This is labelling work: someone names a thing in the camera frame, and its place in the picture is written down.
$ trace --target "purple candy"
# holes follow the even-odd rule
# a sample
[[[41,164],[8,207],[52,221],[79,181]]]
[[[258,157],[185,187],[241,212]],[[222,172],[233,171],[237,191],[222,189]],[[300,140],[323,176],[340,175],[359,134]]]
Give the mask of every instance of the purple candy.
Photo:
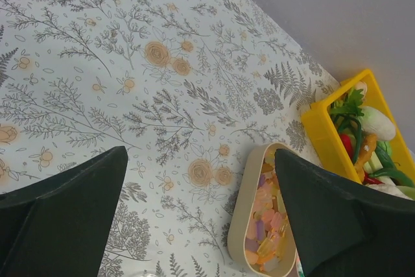
[[[253,253],[257,253],[259,248],[259,243],[255,240],[245,238],[245,250],[252,251]]]
[[[265,239],[265,224],[262,220],[257,221],[257,239],[259,241]]]
[[[260,188],[265,183],[265,175],[261,175],[258,181],[258,188]]]

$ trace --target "green leafy vegetable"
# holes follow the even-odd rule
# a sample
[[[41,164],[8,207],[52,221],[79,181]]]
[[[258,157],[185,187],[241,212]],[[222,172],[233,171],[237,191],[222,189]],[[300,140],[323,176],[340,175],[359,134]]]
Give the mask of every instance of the green leafy vegetable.
[[[330,114],[337,115],[337,114],[346,114],[346,115],[354,115],[364,116],[362,113],[362,109],[359,107],[363,104],[363,90],[355,90],[351,89],[349,93],[346,95],[343,105],[337,106],[335,105],[334,108],[330,109]]]

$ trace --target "plastic toy food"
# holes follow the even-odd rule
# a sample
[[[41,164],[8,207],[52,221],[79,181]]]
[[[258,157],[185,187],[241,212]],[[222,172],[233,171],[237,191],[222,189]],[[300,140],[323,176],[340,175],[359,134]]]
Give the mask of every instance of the plastic toy food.
[[[274,168],[275,150],[265,154],[251,219],[245,239],[248,263],[258,265],[261,272],[274,270],[284,256],[288,217]]]

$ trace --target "yellow plastic container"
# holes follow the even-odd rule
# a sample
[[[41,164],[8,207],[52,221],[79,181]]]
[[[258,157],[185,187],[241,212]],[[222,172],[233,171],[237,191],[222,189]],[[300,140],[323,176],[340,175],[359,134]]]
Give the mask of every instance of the yellow plastic container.
[[[396,137],[390,141],[392,147],[392,160],[396,163],[396,167],[399,170],[404,172],[415,182],[414,161],[375,80],[374,74],[369,69],[365,69],[352,79],[342,81],[342,86],[338,90],[333,92],[326,99],[313,103],[311,109],[302,115],[304,127],[316,149],[324,169],[360,183],[356,170],[353,167],[328,113],[328,108],[331,103],[345,94],[358,81],[365,82],[368,85],[364,105],[372,106],[380,110],[396,126]]]

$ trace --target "botanical print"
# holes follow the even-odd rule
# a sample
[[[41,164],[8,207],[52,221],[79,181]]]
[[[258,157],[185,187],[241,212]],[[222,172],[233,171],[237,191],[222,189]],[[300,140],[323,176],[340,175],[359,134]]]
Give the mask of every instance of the botanical print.
[[[338,83],[252,0],[0,0],[0,193],[118,145],[99,270],[255,276],[227,235],[249,152],[318,163],[300,115]]]

